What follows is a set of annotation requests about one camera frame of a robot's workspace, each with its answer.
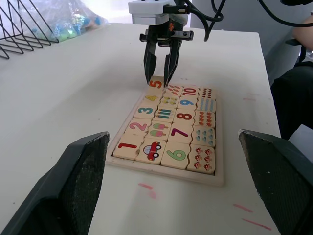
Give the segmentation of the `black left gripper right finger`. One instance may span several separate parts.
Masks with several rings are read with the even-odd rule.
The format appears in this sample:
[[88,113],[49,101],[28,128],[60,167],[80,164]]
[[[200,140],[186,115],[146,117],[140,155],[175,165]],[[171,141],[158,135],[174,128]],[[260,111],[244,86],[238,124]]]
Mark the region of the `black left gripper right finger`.
[[256,190],[282,235],[313,233],[313,164],[291,142],[239,131]]

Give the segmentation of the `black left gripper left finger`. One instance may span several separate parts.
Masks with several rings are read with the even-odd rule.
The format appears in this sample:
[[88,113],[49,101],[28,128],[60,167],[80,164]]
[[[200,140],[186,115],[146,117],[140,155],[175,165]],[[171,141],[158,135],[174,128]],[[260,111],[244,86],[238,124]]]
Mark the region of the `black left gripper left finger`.
[[101,191],[110,135],[71,143],[10,219],[3,235],[86,235]]

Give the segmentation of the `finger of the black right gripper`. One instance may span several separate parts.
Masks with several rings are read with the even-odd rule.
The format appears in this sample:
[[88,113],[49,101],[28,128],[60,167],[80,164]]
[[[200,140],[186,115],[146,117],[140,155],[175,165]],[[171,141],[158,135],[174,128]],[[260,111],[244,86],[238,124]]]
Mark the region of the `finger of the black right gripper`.
[[165,57],[165,64],[164,64],[164,86],[165,87],[168,86],[178,66],[180,46],[181,46],[181,41],[172,41],[170,44],[170,52]]
[[144,70],[146,81],[149,84],[155,72],[157,57],[155,56],[156,42],[147,42],[144,54]]

